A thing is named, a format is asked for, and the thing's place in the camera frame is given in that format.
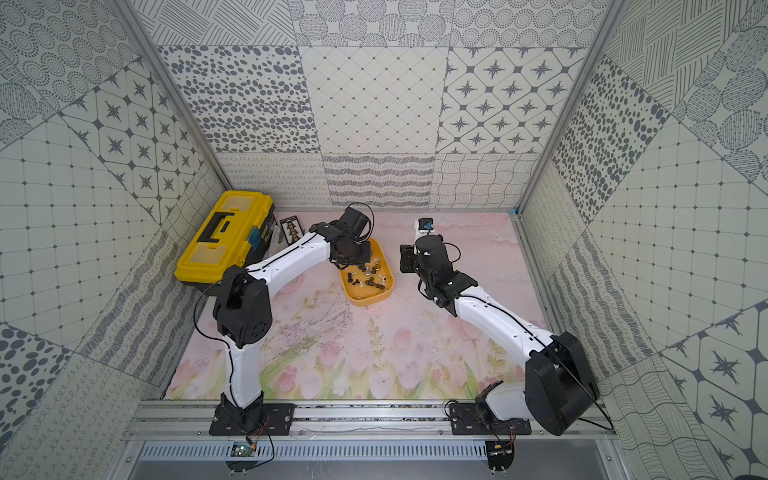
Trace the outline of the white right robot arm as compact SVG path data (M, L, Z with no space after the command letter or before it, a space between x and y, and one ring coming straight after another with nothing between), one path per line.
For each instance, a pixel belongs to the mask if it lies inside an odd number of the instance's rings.
M431 218L415 222L414 242L400 252L400 270L418 276L423 297L479 329L524 370L521 387L497 381L481 390L476 405L484 421L530 418L559 436L597 403L599 390L581 342L520 318L456 270Z

